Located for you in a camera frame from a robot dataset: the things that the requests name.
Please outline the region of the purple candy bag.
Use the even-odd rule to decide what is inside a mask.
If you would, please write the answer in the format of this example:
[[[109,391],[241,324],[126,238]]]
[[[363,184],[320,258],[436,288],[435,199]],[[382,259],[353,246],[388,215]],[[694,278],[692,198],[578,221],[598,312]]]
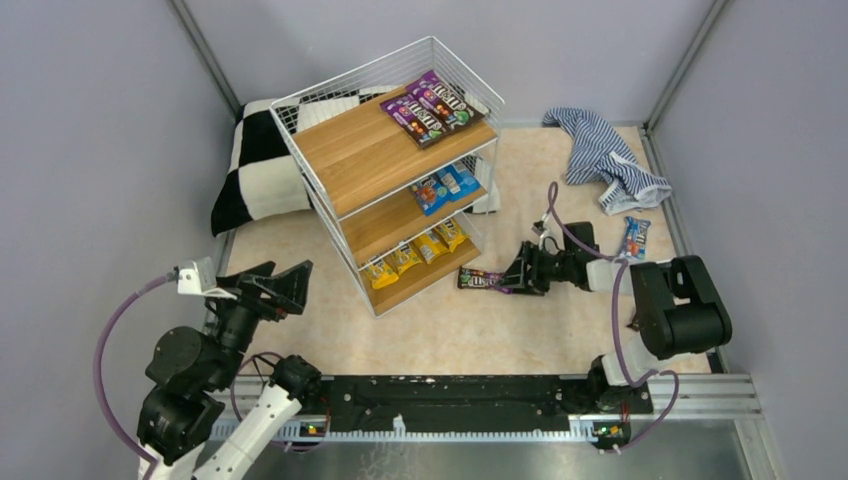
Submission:
[[[490,290],[511,294],[512,289],[501,284],[502,272],[491,272],[468,267],[460,267],[457,276],[457,288],[469,290]]]
[[[445,126],[410,94],[381,102],[380,108],[402,127],[421,150],[442,141],[447,135]]]
[[[467,103],[443,82],[434,70],[425,72],[405,89],[442,122],[450,133],[458,133],[484,119],[481,110]]]

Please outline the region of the yellow candy bag back up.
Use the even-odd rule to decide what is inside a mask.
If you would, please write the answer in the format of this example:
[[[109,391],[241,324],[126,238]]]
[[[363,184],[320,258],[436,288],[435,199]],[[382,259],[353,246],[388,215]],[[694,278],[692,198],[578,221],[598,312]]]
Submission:
[[[400,275],[397,273],[392,263],[386,258],[381,258],[371,262],[364,268],[363,272],[365,273],[371,288],[374,290],[380,290],[392,285],[400,278]]]

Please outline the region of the yellow candy bag up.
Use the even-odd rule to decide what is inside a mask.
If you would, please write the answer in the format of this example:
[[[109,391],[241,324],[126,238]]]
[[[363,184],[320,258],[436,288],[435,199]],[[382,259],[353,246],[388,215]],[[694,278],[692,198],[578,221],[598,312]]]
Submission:
[[[412,267],[423,263],[417,250],[409,243],[393,250],[387,258],[398,276],[402,276]]]
[[[381,258],[371,262],[364,268],[363,272],[365,273],[371,288],[374,290],[380,290],[392,285],[400,278],[400,275],[397,273],[392,263],[386,258]]]

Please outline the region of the blue candy bag floor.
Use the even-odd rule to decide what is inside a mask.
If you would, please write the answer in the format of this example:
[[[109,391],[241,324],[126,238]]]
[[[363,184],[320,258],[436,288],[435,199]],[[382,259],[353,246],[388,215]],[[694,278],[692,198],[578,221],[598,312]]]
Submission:
[[[450,192],[436,174],[410,185],[410,190],[425,216],[437,212],[450,200]]]

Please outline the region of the yellow candy bag front up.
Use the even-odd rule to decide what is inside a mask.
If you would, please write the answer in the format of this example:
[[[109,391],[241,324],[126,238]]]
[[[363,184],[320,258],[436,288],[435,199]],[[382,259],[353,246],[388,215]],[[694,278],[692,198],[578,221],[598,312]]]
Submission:
[[[423,263],[417,250],[409,243],[393,250],[387,258],[398,276],[402,276],[412,267]]]

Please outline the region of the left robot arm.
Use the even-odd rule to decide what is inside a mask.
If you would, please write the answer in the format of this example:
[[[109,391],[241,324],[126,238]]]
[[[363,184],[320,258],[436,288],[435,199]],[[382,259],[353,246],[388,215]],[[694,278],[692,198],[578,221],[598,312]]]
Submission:
[[[279,359],[256,405],[214,455],[197,459],[225,405],[214,393],[236,379],[257,327],[300,315],[313,263],[282,272],[273,261],[219,277],[209,258],[185,261],[167,275],[181,295],[203,298],[218,329],[175,327],[155,345],[145,370],[154,387],[137,427],[142,479],[240,479],[285,422],[319,399],[321,372],[299,355]]]

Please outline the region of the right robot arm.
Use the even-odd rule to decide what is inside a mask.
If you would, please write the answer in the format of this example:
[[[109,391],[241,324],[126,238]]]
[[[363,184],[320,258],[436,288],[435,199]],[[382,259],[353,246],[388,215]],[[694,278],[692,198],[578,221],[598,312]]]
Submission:
[[[610,273],[609,291],[631,293],[637,336],[624,342],[613,330],[614,349],[597,357],[583,380],[566,384],[560,404],[569,413],[621,410],[638,395],[648,374],[678,355],[705,353],[727,344],[732,322],[703,260],[694,255],[666,262],[624,266],[592,255],[597,245],[589,222],[570,223],[562,244],[547,248],[551,235],[525,241],[496,286],[513,294],[543,296],[554,282],[581,290],[606,289],[600,274]]]

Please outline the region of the yellow candy bag right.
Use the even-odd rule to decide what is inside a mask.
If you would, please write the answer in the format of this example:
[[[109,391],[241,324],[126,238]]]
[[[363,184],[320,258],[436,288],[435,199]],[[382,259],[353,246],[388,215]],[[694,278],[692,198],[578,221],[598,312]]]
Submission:
[[[440,222],[434,227],[434,230],[451,253],[455,252],[462,243],[469,239],[469,235],[463,227],[453,218]]]

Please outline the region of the yellow candy bag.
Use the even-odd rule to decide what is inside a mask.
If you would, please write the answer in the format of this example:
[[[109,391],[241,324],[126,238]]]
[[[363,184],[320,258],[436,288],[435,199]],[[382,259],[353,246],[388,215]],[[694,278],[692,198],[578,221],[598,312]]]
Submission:
[[[417,236],[413,240],[413,244],[420,252],[422,260],[428,265],[450,252],[449,247],[442,241],[441,237],[432,230]]]
[[[469,235],[463,227],[453,218],[440,222],[434,227],[434,230],[451,253],[455,252],[462,243],[469,239]]]

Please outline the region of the blue candy bag upright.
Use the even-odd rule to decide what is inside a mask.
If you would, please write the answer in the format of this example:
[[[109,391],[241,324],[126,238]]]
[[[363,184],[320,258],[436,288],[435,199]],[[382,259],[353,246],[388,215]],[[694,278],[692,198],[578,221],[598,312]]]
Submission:
[[[632,260],[646,258],[647,236],[652,222],[646,219],[625,217],[625,230],[618,255]]]

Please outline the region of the blue candy bag on shelf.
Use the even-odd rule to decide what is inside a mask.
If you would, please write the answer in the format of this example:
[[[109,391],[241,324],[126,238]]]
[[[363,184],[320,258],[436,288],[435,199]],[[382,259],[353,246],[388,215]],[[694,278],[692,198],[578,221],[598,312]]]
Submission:
[[[464,162],[457,162],[436,172],[443,186],[448,190],[447,199],[458,201],[478,191],[480,182]]]

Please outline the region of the purple candy bag front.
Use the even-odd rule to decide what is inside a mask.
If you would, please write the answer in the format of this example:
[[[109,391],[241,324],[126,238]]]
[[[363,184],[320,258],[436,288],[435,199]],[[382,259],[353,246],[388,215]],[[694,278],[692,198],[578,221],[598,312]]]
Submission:
[[[380,108],[402,127],[421,150],[442,141],[447,135],[445,126],[410,94],[381,102]]]

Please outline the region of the black white checkered pillow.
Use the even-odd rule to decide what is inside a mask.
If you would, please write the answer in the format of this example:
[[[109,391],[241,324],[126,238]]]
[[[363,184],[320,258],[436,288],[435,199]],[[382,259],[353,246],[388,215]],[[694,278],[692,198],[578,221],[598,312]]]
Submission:
[[[231,163],[210,214],[215,237],[253,221],[313,208],[271,113],[274,102],[255,100],[238,112]]]

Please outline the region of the blue striped cloth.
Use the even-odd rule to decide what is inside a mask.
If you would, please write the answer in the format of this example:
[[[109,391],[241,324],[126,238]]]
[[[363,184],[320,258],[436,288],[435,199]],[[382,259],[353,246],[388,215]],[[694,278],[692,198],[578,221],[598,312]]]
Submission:
[[[545,113],[543,124],[560,127],[572,139],[566,184],[607,185],[598,199],[605,214],[655,208],[671,196],[668,180],[642,167],[623,137],[597,113],[554,107]]]

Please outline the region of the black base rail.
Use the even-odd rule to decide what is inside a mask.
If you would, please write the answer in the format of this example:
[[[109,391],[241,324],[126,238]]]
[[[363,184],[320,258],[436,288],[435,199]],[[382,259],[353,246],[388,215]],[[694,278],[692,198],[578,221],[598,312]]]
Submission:
[[[584,443],[619,453],[673,422],[759,420],[739,374],[655,376],[637,388],[581,375],[336,375],[319,382],[271,447],[306,453],[342,443]]]

